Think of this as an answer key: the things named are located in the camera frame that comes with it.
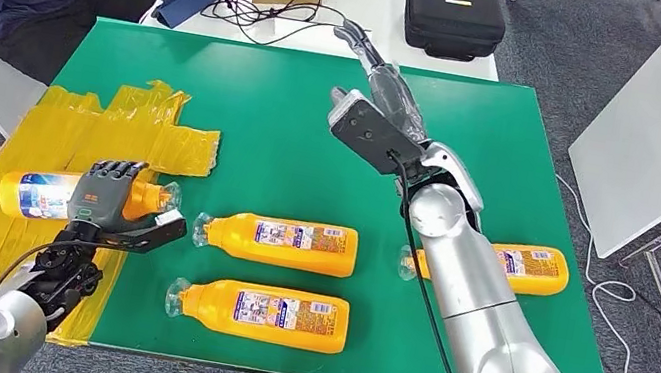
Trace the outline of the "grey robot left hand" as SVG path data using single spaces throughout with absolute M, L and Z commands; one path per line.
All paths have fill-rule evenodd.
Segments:
M 101 160 L 81 175 L 68 201 L 70 221 L 85 221 L 97 225 L 108 233 L 125 233 L 140 228 L 138 220 L 128 221 L 123 216 L 133 182 L 143 169 L 145 161 Z

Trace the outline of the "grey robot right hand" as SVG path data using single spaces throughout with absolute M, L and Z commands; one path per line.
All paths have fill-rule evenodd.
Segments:
M 366 73 L 373 104 L 387 120 L 414 142 L 428 140 L 422 114 L 399 69 L 384 60 L 362 26 L 351 19 L 333 29 L 348 44 Z

